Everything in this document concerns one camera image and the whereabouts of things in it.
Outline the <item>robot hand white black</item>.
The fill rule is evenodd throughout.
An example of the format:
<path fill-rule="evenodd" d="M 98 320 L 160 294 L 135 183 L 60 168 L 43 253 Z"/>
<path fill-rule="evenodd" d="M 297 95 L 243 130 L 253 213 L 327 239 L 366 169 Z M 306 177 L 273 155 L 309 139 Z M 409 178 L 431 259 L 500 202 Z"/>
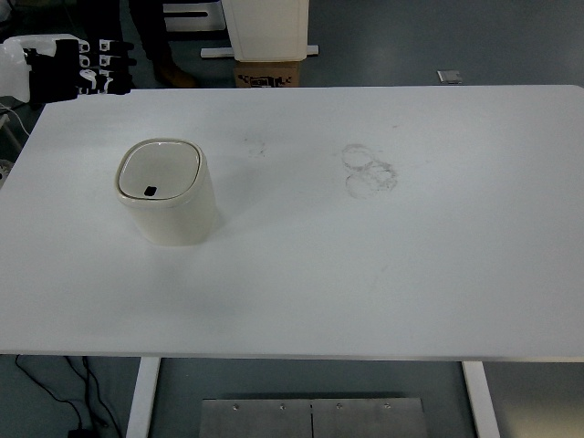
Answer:
<path fill-rule="evenodd" d="M 71 34 L 13 36 L 1 44 L 1 96 L 45 104 L 130 92 L 133 44 Z"/>

